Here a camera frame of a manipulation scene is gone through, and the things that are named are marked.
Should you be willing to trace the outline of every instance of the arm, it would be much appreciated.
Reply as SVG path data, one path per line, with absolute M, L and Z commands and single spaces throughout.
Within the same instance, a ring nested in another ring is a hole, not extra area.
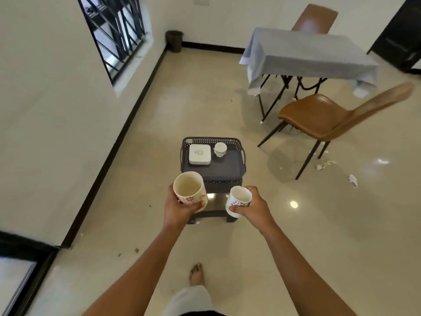
M 264 236 L 298 315 L 356 316 L 278 227 L 257 188 L 247 188 L 253 194 L 250 207 L 230 206 L 229 209 L 244 215 Z
M 202 206 L 202 203 L 180 204 L 171 185 L 168 188 L 161 232 L 133 266 L 83 316 L 143 316 L 171 249 L 190 216 Z

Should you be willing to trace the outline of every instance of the cup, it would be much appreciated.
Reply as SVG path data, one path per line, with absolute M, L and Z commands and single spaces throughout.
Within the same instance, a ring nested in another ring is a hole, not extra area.
M 177 198 L 184 204 L 205 201 L 205 206 L 197 212 L 202 211 L 208 205 L 208 195 L 206 194 L 203 177 L 197 172 L 184 172 L 178 175 L 174 181 L 173 189 Z
M 213 151 L 214 151 L 216 156 L 221 158 L 227 152 L 227 145 L 225 143 L 218 142 L 218 143 L 215 144 L 215 147 L 213 148 Z
M 229 207 L 231 205 L 248 207 L 250 205 L 251 198 L 252 198 L 252 195 L 248 189 L 242 186 L 234 186 L 229 192 L 228 200 L 227 200 L 227 203 L 225 204 L 225 210 L 232 217 L 235 217 L 235 218 L 242 217 L 241 214 L 230 211 Z

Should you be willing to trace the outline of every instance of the glossy floor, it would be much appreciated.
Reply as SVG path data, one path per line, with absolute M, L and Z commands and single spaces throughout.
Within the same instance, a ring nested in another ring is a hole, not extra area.
M 419 315 L 421 81 L 376 58 L 377 93 L 410 79 L 414 94 L 333 141 L 295 181 L 313 139 L 287 127 L 257 144 L 278 124 L 276 112 L 291 101 L 296 83 L 261 125 L 239 58 L 192 49 L 167 53 L 74 248 L 61 251 L 30 315 L 80 315 L 139 257 L 161 228 L 167 186 L 180 172 L 187 136 L 241 140 L 243 184 L 258 186 L 287 236 L 357 314 Z M 280 82 L 271 77 L 265 85 L 266 107 Z M 320 92 L 348 109 L 364 101 L 343 80 L 328 80 Z M 337 164 L 315 169 L 327 160 Z M 358 179 L 356 189 L 350 174 Z M 160 315 L 196 262 L 203 263 L 219 312 L 297 315 L 260 234 L 245 219 L 208 218 L 184 230 L 147 316 Z

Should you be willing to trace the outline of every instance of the pant leg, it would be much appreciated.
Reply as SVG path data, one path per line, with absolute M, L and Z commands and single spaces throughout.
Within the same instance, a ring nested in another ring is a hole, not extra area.
M 211 296 L 203 285 L 185 287 L 172 298 L 162 316 L 180 316 L 191 311 L 214 311 Z

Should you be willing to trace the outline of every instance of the dark gray plastic tray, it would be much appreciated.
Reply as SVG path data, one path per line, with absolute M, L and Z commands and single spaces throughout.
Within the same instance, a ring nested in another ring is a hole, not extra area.
M 227 145 L 227 152 L 221 158 L 213 153 L 213 148 L 218 142 L 223 142 Z M 210 145 L 212 160 L 209 165 L 194 165 L 189 163 L 189 147 L 191 144 Z M 214 181 L 214 184 L 223 184 L 226 181 L 242 181 L 242 177 L 246 172 L 245 151 L 237 138 L 186 137 L 182 143 L 180 161 L 182 173 L 195 171 L 202 175 L 204 181 Z

